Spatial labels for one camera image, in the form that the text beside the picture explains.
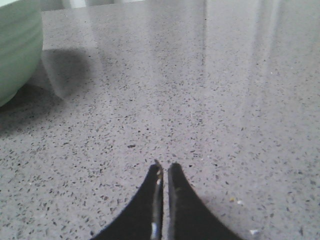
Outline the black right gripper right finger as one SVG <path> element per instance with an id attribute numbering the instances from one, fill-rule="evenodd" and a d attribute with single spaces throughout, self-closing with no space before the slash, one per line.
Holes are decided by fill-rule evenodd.
<path id="1" fill-rule="evenodd" d="M 239 240 L 214 216 L 189 184 L 179 163 L 168 170 L 170 240 Z"/>

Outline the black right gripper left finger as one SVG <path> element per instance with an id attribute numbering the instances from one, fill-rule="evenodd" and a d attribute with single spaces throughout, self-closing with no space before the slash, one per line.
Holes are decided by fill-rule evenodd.
<path id="1" fill-rule="evenodd" d="M 121 213 L 93 240 L 160 240 L 163 228 L 163 168 L 156 160 Z"/>

